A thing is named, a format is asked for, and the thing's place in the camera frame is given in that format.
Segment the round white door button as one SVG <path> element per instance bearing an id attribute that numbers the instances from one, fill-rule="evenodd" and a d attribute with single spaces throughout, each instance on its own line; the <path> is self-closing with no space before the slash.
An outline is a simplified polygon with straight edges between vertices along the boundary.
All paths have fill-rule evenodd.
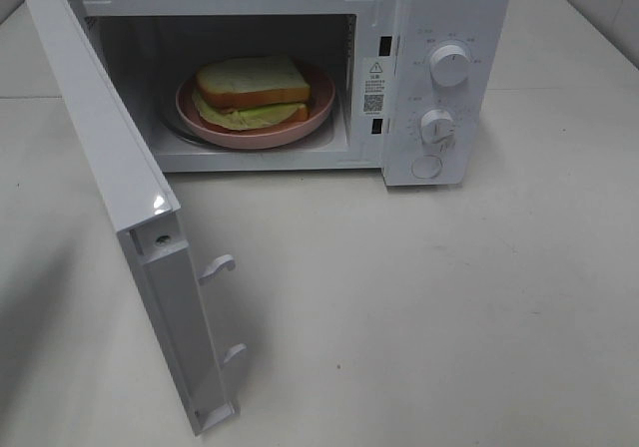
<path id="1" fill-rule="evenodd" d="M 412 174 L 423 180 L 430 180 L 438 177 L 442 171 L 443 162 L 437 155 L 424 155 L 416 159 L 411 164 Z"/>

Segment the pink round plate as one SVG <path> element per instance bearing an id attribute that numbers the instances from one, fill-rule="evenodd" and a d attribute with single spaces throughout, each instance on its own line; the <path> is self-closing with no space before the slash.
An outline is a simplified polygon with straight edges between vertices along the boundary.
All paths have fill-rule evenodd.
<path id="1" fill-rule="evenodd" d="M 195 78 L 184 81 L 175 95 L 176 110 L 187 129 L 198 141 L 235 150 L 264 150 L 296 142 L 317 130 L 330 115 L 336 98 L 335 83 L 321 68 L 297 61 L 301 74 L 311 86 L 307 103 L 309 117 L 305 121 L 285 122 L 257 130 L 230 131 L 205 121 L 199 114 L 192 95 Z"/>

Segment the sandwich with lettuce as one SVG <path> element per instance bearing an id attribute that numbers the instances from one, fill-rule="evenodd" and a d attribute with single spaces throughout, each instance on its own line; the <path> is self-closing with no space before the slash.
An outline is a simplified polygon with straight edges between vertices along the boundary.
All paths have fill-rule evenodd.
<path id="1" fill-rule="evenodd" d="M 311 85 L 288 56 L 215 62 L 195 74 L 192 100 L 206 122 L 250 131 L 310 116 Z"/>

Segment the white microwave door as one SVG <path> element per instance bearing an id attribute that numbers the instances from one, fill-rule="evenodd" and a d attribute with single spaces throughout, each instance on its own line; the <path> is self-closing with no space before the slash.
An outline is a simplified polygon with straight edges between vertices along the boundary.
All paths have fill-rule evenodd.
<path id="1" fill-rule="evenodd" d="M 25 0 L 114 232 L 195 434 L 232 417 L 244 344 L 219 353 L 203 290 L 224 254 L 197 274 L 180 203 L 91 42 L 74 0 Z"/>

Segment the lower white timer knob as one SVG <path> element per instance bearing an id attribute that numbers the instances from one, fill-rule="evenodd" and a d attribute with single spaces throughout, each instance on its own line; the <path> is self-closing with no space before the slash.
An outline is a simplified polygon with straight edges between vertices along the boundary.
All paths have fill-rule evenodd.
<path id="1" fill-rule="evenodd" d="M 420 119 L 420 136 L 426 144 L 438 144 L 454 134 L 451 114 L 443 109 L 432 109 Z"/>

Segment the white warning label sticker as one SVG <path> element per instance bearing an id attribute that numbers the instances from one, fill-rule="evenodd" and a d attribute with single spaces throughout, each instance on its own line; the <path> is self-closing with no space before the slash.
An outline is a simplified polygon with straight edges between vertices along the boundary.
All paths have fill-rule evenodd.
<path id="1" fill-rule="evenodd" d="M 361 112 L 369 117 L 385 113 L 389 62 L 384 57 L 366 57 L 361 62 Z"/>

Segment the white microwave oven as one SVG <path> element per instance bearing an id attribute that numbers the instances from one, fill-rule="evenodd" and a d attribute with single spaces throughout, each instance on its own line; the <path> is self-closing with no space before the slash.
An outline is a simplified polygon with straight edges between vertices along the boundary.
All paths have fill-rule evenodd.
<path id="1" fill-rule="evenodd" d="M 74 0 L 91 42 L 161 171 L 256 172 L 378 169 L 390 186 L 456 184 L 464 176 L 508 0 Z M 429 57 L 459 43 L 469 52 L 466 80 L 437 85 Z M 332 77 L 347 145 L 211 152 L 165 130 L 162 111 L 201 65 L 235 57 L 286 54 Z M 361 62 L 384 57 L 391 69 L 385 113 L 361 112 Z M 454 134 L 438 144 L 420 136 L 420 119 L 448 111 Z M 437 155 L 434 179 L 411 164 Z"/>

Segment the upper white power knob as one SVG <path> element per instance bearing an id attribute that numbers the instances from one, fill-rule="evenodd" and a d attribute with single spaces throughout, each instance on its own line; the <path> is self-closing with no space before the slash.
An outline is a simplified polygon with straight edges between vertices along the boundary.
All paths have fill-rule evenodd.
<path id="1" fill-rule="evenodd" d="M 446 43 L 429 57 L 430 75 L 442 87 L 454 87 L 466 80 L 471 63 L 468 50 L 459 43 Z"/>

